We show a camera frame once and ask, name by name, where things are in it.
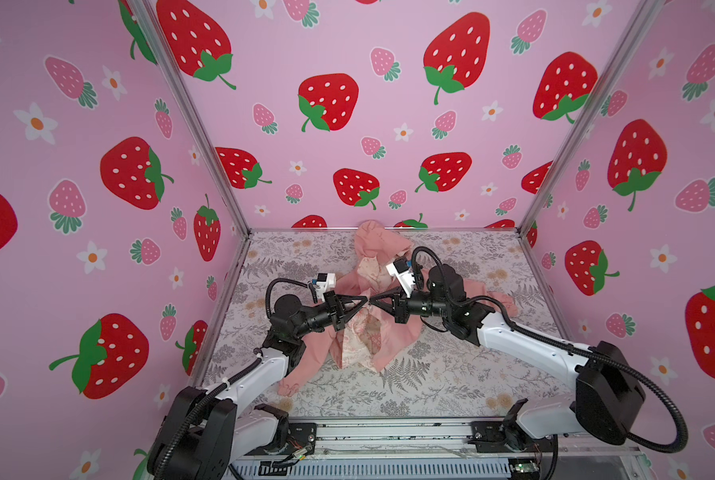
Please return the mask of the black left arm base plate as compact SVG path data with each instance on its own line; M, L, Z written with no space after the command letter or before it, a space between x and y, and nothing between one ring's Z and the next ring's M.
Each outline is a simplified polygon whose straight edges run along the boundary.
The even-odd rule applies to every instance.
M257 405L255 410L272 414L278 420L278 426L273 440L254 450L254 455L289 456L301 449L305 449L307 453L314 450L318 432L317 423L292 421L287 411L267 404Z

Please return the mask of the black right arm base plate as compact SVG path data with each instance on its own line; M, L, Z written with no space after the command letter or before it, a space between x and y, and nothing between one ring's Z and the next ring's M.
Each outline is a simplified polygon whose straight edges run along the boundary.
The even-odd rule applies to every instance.
M557 446L557 437L531 438L517 424L517 414L521 413L525 404L527 399L515 402L502 420L471 422L471 436L467 444L475 446L479 453L551 453Z

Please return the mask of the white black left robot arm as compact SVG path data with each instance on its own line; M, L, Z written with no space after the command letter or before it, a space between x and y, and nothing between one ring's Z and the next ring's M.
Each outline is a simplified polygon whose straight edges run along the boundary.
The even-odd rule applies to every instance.
M308 335L344 329L369 299L337 294L326 274L301 285L311 294L312 306L296 294L275 298L279 284L275 279L267 288L270 328L253 362L208 388L187 387L177 395L147 457L153 478L223 479L237 472L235 461L248 453L286 448L289 415L256 399L296 369Z

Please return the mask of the pink hooded zip jacket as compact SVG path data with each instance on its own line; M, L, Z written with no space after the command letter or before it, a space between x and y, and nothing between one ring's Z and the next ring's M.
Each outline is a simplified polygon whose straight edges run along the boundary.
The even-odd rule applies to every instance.
M411 240L375 221L367 221L357 228L354 246L356 266L337 279L337 293L371 297L399 285L385 266L397 258L409 258L413 250ZM328 326L322 333L306 335L303 358L280 382L278 393L281 396L297 393L315 377L328 357L341 369L359 365L379 373L413 345L421 332L421 317L413 315L406 324L397 324L393 316L367 305L342 331Z

